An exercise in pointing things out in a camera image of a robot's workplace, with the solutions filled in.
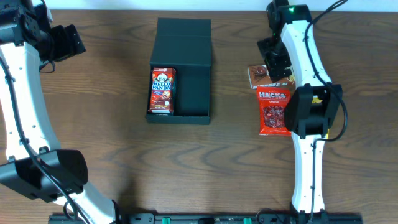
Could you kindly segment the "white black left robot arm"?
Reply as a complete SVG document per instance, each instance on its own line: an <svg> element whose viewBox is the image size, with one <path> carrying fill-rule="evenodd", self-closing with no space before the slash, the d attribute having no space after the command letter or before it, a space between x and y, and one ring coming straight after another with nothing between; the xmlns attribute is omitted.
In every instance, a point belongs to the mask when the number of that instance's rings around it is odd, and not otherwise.
<svg viewBox="0 0 398 224"><path fill-rule="evenodd" d="M44 2L1 2L1 108L7 132L1 183L31 200L61 205L63 215L50 223L120 223L116 202L89 182L83 154L62 149L50 123L40 72L85 51L74 25L52 21Z"/></svg>

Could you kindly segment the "brown Pocky box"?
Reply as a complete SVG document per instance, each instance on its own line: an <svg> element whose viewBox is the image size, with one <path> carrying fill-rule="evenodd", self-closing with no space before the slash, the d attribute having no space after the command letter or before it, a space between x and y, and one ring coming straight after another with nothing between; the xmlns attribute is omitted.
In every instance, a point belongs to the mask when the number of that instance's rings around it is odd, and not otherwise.
<svg viewBox="0 0 398 224"><path fill-rule="evenodd" d="M248 77L250 87L253 90L257 89L259 86L282 88L295 85L295 79L293 75L273 82L269 76L269 71L266 65L248 66Z"/></svg>

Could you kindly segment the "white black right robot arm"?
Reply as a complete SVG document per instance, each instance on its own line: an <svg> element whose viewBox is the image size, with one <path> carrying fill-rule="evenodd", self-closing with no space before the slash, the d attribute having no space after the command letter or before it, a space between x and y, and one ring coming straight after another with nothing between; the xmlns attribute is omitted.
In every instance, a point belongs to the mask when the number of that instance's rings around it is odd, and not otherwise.
<svg viewBox="0 0 398 224"><path fill-rule="evenodd" d="M284 121L295 150L295 188L292 207L299 214L314 215L324 210L322 197L322 154L329 141L342 102L341 85L332 83L323 68L313 36L316 19L307 5L272 0L267 6L272 37L257 45L276 82L295 79L295 91L285 108Z"/></svg>

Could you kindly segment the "dark green gift box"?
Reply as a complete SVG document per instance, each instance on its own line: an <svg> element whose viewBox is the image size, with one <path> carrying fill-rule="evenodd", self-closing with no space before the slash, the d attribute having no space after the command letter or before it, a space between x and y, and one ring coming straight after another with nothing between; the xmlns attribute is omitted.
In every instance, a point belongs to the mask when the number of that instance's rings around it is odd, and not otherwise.
<svg viewBox="0 0 398 224"><path fill-rule="evenodd" d="M146 112L150 123L210 123L211 20L158 18L150 68L176 70L172 114Z"/></svg>

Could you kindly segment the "red Hello Panda box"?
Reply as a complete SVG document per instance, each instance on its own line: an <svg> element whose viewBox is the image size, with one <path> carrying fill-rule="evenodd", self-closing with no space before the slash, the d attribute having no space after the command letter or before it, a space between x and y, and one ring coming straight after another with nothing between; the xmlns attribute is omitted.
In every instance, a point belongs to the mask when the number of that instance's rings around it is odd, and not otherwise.
<svg viewBox="0 0 398 224"><path fill-rule="evenodd" d="M154 114L174 112L175 75L174 68L153 69L148 112Z"/></svg>

